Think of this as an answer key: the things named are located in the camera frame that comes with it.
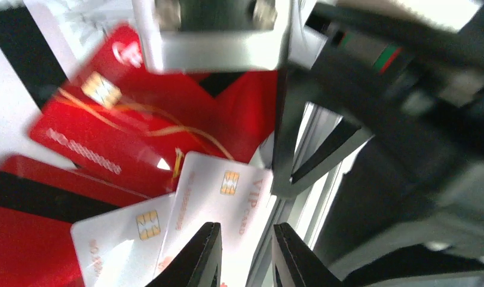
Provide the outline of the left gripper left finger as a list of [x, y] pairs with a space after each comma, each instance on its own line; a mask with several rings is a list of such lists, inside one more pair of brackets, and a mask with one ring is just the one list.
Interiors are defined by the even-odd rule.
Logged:
[[147, 287], [219, 286], [221, 265], [221, 224], [207, 222]]

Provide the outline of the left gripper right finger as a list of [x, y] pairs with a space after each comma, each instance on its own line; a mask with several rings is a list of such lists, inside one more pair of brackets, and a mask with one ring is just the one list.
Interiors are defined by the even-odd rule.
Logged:
[[273, 225], [272, 264], [275, 286], [342, 286], [286, 222]]

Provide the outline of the white floral card front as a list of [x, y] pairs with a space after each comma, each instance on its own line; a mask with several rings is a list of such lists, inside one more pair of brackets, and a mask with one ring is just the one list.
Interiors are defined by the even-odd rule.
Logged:
[[153, 278], [174, 194], [73, 224], [71, 237], [85, 286], [146, 286]]

